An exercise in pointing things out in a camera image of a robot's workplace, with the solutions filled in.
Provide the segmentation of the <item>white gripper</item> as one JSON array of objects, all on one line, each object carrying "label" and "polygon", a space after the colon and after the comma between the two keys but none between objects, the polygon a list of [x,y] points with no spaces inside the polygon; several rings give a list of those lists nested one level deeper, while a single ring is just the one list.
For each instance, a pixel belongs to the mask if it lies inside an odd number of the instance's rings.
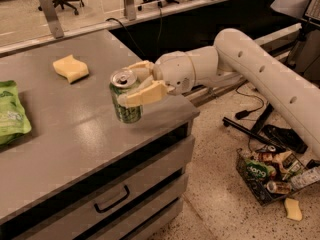
[{"label": "white gripper", "polygon": [[154,80],[154,63],[151,61],[144,60],[124,67],[124,70],[133,72],[143,83],[117,98],[121,106],[131,108],[151,104],[163,99],[167,92],[171,95],[179,95],[189,92],[194,86],[194,66],[185,52],[164,54],[155,65],[156,78],[159,80]]}]

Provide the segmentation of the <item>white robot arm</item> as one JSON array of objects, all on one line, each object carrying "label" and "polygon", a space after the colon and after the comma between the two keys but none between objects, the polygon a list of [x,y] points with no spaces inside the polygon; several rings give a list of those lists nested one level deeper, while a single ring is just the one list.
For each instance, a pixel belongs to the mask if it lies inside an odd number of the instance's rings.
[{"label": "white robot arm", "polygon": [[117,101],[129,108],[179,95],[197,85],[225,87],[245,78],[320,156],[320,89],[265,52],[243,32],[227,28],[212,46],[162,55],[128,67],[140,85]]}]

